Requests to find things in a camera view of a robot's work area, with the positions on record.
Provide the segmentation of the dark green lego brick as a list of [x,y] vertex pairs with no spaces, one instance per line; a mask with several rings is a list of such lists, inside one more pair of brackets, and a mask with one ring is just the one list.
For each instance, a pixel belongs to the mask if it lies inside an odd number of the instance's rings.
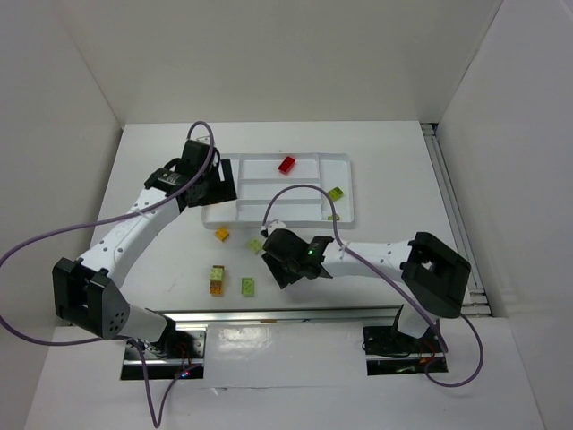
[[328,196],[333,202],[341,199],[344,195],[344,191],[339,187],[333,187],[328,190]]

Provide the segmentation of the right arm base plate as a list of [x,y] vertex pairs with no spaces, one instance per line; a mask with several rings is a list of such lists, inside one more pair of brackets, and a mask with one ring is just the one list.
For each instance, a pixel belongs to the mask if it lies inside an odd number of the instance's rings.
[[431,329],[420,339],[390,326],[364,326],[362,350],[368,376],[447,373],[447,360]]

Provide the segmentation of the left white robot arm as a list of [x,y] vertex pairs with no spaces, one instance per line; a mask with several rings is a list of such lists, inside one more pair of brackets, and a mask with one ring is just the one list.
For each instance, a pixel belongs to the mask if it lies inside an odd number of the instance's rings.
[[187,141],[181,157],[145,181],[128,219],[76,260],[55,265],[56,315],[103,340],[134,338],[157,348],[183,341],[171,318],[129,304],[120,288],[155,237],[185,209],[236,198],[230,160],[206,143]]

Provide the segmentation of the red sloped lego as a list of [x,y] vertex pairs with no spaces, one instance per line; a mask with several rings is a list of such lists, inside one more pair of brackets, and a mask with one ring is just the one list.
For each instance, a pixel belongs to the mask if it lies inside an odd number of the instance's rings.
[[296,159],[292,156],[286,156],[278,165],[278,172],[282,175],[288,175],[294,168]]

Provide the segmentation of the light green lego brick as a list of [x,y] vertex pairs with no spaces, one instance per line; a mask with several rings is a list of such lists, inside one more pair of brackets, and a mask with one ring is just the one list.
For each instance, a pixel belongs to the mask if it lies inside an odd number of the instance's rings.
[[250,238],[246,242],[246,247],[254,254],[258,254],[262,250],[262,243],[257,238]]

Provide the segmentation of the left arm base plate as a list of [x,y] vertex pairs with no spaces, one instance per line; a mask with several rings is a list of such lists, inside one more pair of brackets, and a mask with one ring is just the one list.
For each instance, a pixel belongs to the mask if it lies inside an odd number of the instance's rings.
[[[204,353],[207,341],[205,325],[187,325],[183,330],[192,338],[192,345],[184,352],[176,347],[174,353],[160,352],[148,342],[139,341],[151,381],[171,380],[176,372],[182,380],[202,380],[204,376]],[[124,349],[124,358],[120,373],[122,381],[142,381],[143,370],[137,348],[128,343]]]

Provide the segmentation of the green brown orange lego stack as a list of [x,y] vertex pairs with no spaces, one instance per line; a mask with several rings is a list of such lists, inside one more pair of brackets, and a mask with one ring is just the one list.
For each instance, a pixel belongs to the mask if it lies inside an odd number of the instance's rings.
[[224,291],[225,267],[213,265],[209,275],[209,293],[212,296],[222,296]]

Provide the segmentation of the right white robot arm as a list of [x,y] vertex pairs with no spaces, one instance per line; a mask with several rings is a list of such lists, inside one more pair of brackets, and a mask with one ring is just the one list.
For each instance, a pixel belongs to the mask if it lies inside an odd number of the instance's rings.
[[281,288],[301,279],[381,278],[406,300],[395,330],[422,338],[439,319],[461,315],[470,263],[427,232],[396,243],[339,242],[316,236],[305,242],[293,231],[276,228],[263,244],[263,261]]

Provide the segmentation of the light green lego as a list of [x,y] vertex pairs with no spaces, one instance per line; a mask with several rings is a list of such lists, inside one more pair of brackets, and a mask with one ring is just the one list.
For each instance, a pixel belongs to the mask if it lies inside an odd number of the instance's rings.
[[254,295],[254,278],[241,278],[241,294],[246,297]]

